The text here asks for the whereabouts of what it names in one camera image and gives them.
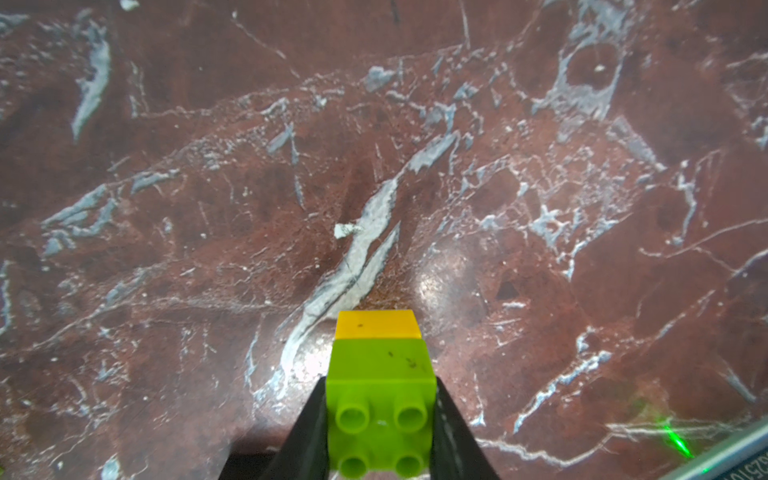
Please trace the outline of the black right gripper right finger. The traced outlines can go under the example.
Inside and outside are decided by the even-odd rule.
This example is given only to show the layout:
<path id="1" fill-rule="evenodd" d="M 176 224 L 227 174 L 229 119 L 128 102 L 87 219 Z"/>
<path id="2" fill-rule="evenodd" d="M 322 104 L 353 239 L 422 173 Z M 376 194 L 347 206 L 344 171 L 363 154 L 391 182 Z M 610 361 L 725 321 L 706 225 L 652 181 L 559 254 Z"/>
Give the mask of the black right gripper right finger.
<path id="1" fill-rule="evenodd" d="M 499 480 L 472 431 L 437 378 L 430 453 L 432 480 Z"/>

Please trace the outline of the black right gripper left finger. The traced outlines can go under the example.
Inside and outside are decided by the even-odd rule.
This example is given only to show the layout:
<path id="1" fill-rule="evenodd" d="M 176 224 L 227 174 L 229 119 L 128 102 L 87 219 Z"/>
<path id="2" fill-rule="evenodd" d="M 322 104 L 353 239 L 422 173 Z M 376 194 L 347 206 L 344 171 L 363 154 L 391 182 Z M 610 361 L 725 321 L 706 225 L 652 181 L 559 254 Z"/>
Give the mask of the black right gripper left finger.
<path id="1" fill-rule="evenodd" d="M 219 479 L 328 479 L 326 378 L 315 384 L 283 444 L 269 450 L 255 436 L 237 439 Z"/>

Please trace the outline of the green yellow lego brick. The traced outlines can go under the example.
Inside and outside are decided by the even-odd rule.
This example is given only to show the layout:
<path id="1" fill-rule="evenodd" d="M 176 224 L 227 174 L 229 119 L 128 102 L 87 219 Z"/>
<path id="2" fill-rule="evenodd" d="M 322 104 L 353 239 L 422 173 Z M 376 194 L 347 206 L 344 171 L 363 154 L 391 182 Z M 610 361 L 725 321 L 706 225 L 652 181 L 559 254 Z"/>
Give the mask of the green yellow lego brick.
<path id="1" fill-rule="evenodd" d="M 410 310 L 342 311 L 326 377 L 330 467 L 345 479 L 428 467 L 437 377 Z"/>

